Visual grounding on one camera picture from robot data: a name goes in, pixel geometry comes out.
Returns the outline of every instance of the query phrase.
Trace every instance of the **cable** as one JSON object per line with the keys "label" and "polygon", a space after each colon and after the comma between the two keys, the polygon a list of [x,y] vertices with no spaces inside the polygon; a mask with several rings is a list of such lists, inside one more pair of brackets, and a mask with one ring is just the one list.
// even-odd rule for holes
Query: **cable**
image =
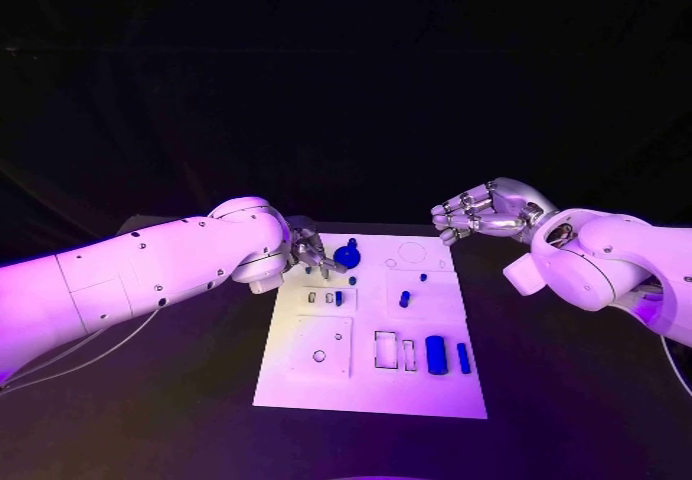
{"label": "cable", "polygon": [[57,360],[60,360],[60,358],[64,358],[72,352],[74,352],[76,350],[79,350],[79,348],[83,347],[83,345],[86,345],[108,329],[103,328],[102,330],[99,330],[98,332],[92,333],[69,350],[66,350],[64,352],[62,352],[57,356],[54,356],[50,360],[47,360],[47,362],[43,362],[40,365],[37,365],[34,368],[31,368],[30,370],[27,370],[25,372],[21,372],[18,375],[15,376],[11,376],[8,379],[7,379],[7,383],[8,382],[15,382],[21,377],[25,377],[27,375],[30,375],[31,373],[37,372],[41,368],[47,367],[50,364],[53,364]]}
{"label": "cable", "polygon": [[158,313],[158,310],[154,311],[154,313],[151,313],[151,315],[148,316],[148,318],[144,320],[142,324],[136,327],[136,330],[134,330],[134,332],[125,337],[125,339],[111,348],[108,349],[98,357],[92,358],[87,362],[82,363],[80,365],[77,365],[76,367],[64,370],[63,372],[60,373],[56,373],[54,375],[49,375],[47,377],[43,377],[43,378],[38,378],[37,380],[33,380],[27,383],[23,383],[21,385],[17,385],[15,387],[11,386],[11,384],[7,384],[4,386],[4,389],[0,390],[0,397],[2,395],[7,395],[10,392],[14,392],[15,390],[18,390],[20,388],[24,388],[24,387],[28,387],[30,385],[36,385],[37,383],[40,382],[44,382],[46,380],[51,380],[53,378],[57,378],[57,377],[62,377],[63,375],[66,375],[67,373],[72,373],[74,372],[76,370],[80,370],[83,367],[86,367],[87,365],[90,365],[93,362],[96,362],[98,360],[100,360],[109,353],[112,353],[125,343],[126,341],[136,335],[136,333],[139,332],[139,330],[144,328],[144,326],[147,325],[147,323],[151,321],[151,319],[154,318],[155,314]]}
{"label": "cable", "polygon": [[684,382],[684,379],[681,378],[680,372],[677,371],[677,367],[676,367],[676,365],[674,365],[673,357],[670,356],[670,350],[668,350],[668,348],[667,348],[666,337],[660,336],[660,341],[661,341],[661,343],[663,343],[663,350],[664,350],[664,352],[666,352],[667,361],[670,362],[670,366],[673,367],[674,375],[677,376],[677,380],[679,380],[680,383],[681,383],[681,387],[684,388],[684,390],[687,391],[689,396],[692,397],[692,391],[689,390],[689,387],[687,387],[687,384],[686,384],[686,382]]}

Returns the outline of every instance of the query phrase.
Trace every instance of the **black curtain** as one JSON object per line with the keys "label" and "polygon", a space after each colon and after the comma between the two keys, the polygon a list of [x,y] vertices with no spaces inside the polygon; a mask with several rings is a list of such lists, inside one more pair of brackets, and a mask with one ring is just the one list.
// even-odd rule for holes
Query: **black curtain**
{"label": "black curtain", "polygon": [[497,176],[692,223],[686,2],[20,2],[0,35],[0,261],[259,195],[428,223]]}

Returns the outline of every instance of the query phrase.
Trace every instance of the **silver robotic hand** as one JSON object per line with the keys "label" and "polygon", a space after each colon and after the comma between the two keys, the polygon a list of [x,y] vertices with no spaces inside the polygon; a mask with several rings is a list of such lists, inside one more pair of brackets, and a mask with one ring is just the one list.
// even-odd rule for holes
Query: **silver robotic hand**
{"label": "silver robotic hand", "polygon": [[472,232],[530,243],[557,211],[533,187],[500,177],[449,198],[431,213],[442,243],[451,245]]}
{"label": "silver robotic hand", "polygon": [[304,215],[295,215],[286,217],[285,222],[291,230],[291,254],[286,270],[301,262],[309,267],[320,267],[322,278],[328,278],[330,270],[346,273],[347,268],[324,254],[324,245],[314,221]]}

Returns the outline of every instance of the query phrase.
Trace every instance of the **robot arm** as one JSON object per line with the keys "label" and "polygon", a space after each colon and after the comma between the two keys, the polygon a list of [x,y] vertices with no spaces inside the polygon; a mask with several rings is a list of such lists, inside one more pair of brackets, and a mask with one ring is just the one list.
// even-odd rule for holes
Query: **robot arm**
{"label": "robot arm", "polygon": [[583,310],[617,307],[692,346],[692,229],[653,227],[627,215],[583,209],[559,212],[532,187],[506,178],[431,213],[445,245],[472,232],[530,245],[530,253],[503,270],[521,295],[547,285]]}
{"label": "robot arm", "polygon": [[289,224],[260,198],[0,269],[0,385],[40,354],[214,288],[230,277],[253,293],[282,284],[298,261],[324,256],[305,217]]}

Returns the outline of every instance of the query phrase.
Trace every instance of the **black table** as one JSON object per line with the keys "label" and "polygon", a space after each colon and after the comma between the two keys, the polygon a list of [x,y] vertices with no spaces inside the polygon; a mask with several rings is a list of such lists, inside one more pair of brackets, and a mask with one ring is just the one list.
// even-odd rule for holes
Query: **black table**
{"label": "black table", "polygon": [[[428,226],[320,227],[435,235]],[[165,308],[98,364],[0,398],[1,477],[692,478],[692,399],[658,337],[624,312],[586,313],[547,289],[521,297],[501,268],[524,251],[481,236],[452,248],[487,420],[252,407],[275,292],[226,282]]]}

